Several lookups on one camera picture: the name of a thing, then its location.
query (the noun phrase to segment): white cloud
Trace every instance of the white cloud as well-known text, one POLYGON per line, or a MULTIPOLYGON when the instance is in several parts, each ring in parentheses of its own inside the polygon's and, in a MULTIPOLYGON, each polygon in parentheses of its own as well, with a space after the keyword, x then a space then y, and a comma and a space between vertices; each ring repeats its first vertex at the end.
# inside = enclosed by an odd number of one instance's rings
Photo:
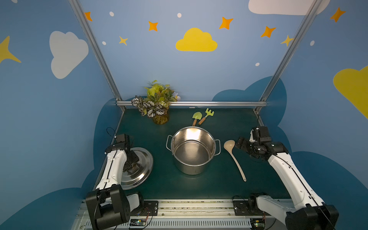
MULTIPOLYGON (((255 14, 305 15, 313 0, 249 0, 248 8, 255 14)), ((330 0, 323 0, 317 13, 321 13, 330 0)))
POLYGON ((88 55, 88 45, 72 33, 54 31, 50 35, 50 49, 54 56, 52 73, 58 79, 65 78, 88 55))

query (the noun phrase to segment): ventilation grille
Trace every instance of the ventilation grille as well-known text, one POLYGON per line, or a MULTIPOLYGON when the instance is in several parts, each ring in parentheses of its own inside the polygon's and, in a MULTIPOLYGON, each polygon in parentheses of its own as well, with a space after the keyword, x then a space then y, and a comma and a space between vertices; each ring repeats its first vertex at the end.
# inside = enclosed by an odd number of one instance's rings
MULTIPOLYGON (((250 219, 153 219, 147 229, 172 228, 251 228, 250 219)), ((85 229, 92 229, 88 220, 85 229)), ((128 223, 120 224, 116 229, 128 229, 128 223)))

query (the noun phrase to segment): green tabletop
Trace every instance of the green tabletop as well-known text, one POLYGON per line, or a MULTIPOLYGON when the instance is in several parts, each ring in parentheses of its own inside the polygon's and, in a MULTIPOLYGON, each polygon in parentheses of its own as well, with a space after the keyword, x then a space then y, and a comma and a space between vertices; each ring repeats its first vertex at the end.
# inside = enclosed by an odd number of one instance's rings
POLYGON ((234 160, 223 147, 227 140, 237 141, 239 136, 249 138, 251 128, 257 125, 253 110, 213 110, 214 116, 208 117, 201 127, 221 140, 221 154, 208 163, 203 173, 190 176, 174 165, 173 156, 165 147, 166 138, 191 126, 193 114, 197 111, 205 114, 205 109, 170 108, 170 120, 164 125, 156 125, 148 117, 141 117, 137 109, 127 109, 118 134, 130 135, 131 141, 134 139, 133 147, 151 152, 153 170, 146 181, 126 193, 139 191, 145 199, 229 199, 234 195, 248 198, 252 192, 265 192, 273 198, 290 198, 281 179, 267 162, 250 158, 246 152, 234 148, 233 154, 247 178, 244 182, 234 160))

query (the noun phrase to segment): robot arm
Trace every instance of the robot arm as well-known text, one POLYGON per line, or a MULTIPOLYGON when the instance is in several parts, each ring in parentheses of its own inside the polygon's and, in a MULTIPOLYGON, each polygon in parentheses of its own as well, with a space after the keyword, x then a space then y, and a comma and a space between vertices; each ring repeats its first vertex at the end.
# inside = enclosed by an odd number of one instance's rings
POLYGON ((144 201, 139 193, 126 196, 120 185, 122 173, 138 161, 138 156, 130 150, 128 135, 118 135, 116 144, 106 150, 107 162, 96 190, 89 192, 86 204, 94 230, 102 230, 129 221, 130 214, 140 214, 144 201))
POLYGON ((285 146, 281 142, 272 142, 266 126, 253 128, 249 141, 239 138, 236 147, 266 160, 281 178, 293 201, 293 204, 285 204, 268 195, 259 195, 250 203, 257 204, 259 210, 278 219, 288 230, 334 229, 339 216, 337 209, 326 205, 314 192, 285 146))

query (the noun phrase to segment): white flower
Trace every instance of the white flower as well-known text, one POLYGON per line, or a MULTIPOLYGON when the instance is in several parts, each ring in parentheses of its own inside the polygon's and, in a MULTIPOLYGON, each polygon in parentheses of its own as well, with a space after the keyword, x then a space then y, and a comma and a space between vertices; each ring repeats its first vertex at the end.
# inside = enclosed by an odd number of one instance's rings
POLYGON ((169 105, 168 103, 165 103, 163 101, 160 101, 159 104, 162 105, 165 108, 167 108, 167 106, 169 105))
POLYGON ((177 92, 174 92, 174 93, 173 93, 173 97, 174 97, 177 101, 180 101, 180 97, 178 96, 178 93, 177 93, 177 92))

